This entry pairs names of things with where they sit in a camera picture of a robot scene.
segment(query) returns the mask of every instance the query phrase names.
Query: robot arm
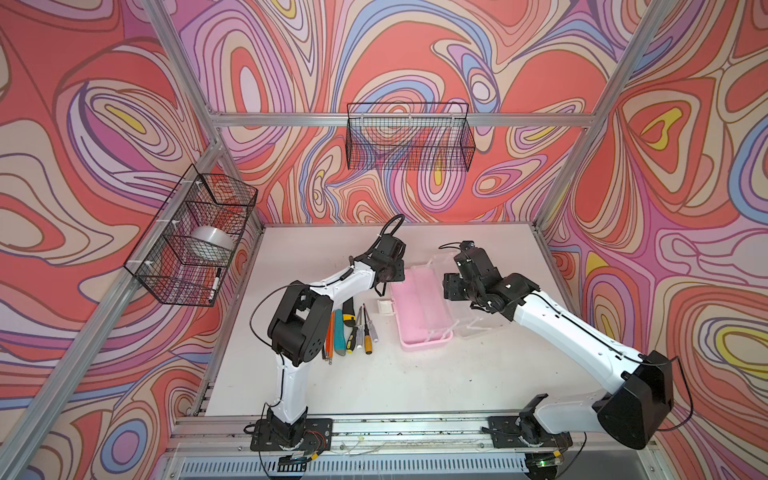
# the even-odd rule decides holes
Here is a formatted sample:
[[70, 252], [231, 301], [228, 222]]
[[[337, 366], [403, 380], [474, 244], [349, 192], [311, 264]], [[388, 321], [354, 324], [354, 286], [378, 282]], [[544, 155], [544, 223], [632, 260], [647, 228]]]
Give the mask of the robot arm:
[[[286, 288], [267, 329], [280, 369], [276, 385], [280, 400], [266, 414], [275, 443], [292, 448], [305, 435], [309, 366], [323, 348], [333, 311], [370, 288], [383, 296], [387, 283], [405, 279], [402, 257], [406, 245], [394, 237], [404, 219], [403, 215], [390, 219], [373, 245], [365, 253], [350, 257], [344, 270], [319, 284], [296, 280]], [[379, 284], [383, 284], [382, 292], [377, 289]]]
[[571, 315], [538, 285], [519, 273], [502, 278], [485, 250], [472, 241], [454, 257], [460, 273], [443, 279], [444, 297], [470, 300], [471, 308], [500, 313], [543, 336], [583, 366], [604, 391], [566, 399], [537, 396], [533, 415], [522, 421], [524, 436], [567, 431], [606, 432], [621, 444], [642, 449], [674, 405], [672, 365], [659, 352], [644, 356]]

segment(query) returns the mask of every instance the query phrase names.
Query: swirl pattern backdrop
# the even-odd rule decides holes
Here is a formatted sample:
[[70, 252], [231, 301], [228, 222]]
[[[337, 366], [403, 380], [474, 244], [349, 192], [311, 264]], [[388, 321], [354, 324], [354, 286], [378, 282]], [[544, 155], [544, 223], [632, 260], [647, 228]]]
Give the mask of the swirl pattern backdrop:
[[[210, 106], [344, 112], [463, 100], [474, 112], [591, 112], [642, 1], [195, 0], [172, 19]], [[350, 172], [344, 128], [230, 127], [266, 223], [533, 220], [575, 128], [477, 127], [469, 173]]]
[[[206, 146], [141, 1], [0, 2], [0, 441]], [[26, 478], [150, 474], [253, 240], [214, 308], [137, 293]]]
[[768, 5], [678, 2], [548, 219], [583, 318], [680, 356], [681, 478], [768, 478], [767, 138]]

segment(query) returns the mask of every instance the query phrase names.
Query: wire basket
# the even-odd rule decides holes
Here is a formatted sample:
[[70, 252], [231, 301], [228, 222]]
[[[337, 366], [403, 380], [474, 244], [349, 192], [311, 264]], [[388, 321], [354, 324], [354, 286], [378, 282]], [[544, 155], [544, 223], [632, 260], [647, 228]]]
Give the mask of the wire basket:
[[[160, 303], [215, 304], [248, 217], [256, 206], [256, 188], [227, 175], [195, 173], [184, 200], [146, 257], [130, 260], [131, 252], [125, 264]], [[216, 242], [203, 240], [197, 233], [210, 227], [219, 232]], [[136, 270], [128, 268], [131, 261], [139, 263]]]
[[347, 104], [350, 170], [469, 171], [475, 138], [462, 102]]

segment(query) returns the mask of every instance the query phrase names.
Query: pink tray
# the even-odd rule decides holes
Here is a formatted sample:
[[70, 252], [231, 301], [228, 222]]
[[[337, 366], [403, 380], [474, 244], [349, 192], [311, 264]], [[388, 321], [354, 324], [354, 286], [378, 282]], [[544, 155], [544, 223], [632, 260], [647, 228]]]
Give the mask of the pink tray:
[[442, 298], [442, 283], [429, 266], [413, 266], [406, 279], [390, 283], [400, 346], [406, 352], [444, 346], [453, 332], [452, 318]]

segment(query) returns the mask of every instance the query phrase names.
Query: white tabletop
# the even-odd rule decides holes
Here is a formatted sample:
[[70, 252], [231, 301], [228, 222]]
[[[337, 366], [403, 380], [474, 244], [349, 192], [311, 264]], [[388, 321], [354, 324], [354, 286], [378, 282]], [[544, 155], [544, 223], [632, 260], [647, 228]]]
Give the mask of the white tabletop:
[[[248, 327], [253, 308], [278, 286], [293, 280], [316, 282], [341, 270], [349, 264], [347, 257], [365, 251], [379, 230], [266, 229], [206, 415], [259, 415], [265, 401], [277, 398], [275, 355]], [[562, 305], [527, 224], [404, 225], [396, 236], [406, 243], [406, 267], [426, 263], [442, 243], [474, 240], [502, 276], [519, 272]], [[253, 318], [265, 339], [282, 295], [273, 295]], [[355, 297], [356, 311], [365, 302], [379, 334], [372, 355], [359, 350], [334, 355], [332, 366], [320, 356], [312, 361], [307, 389], [312, 414], [520, 409], [538, 393], [577, 394], [600, 388], [546, 339], [516, 323], [468, 339], [455, 336], [438, 349], [404, 352], [394, 317], [378, 314], [377, 299], [372, 290]]]

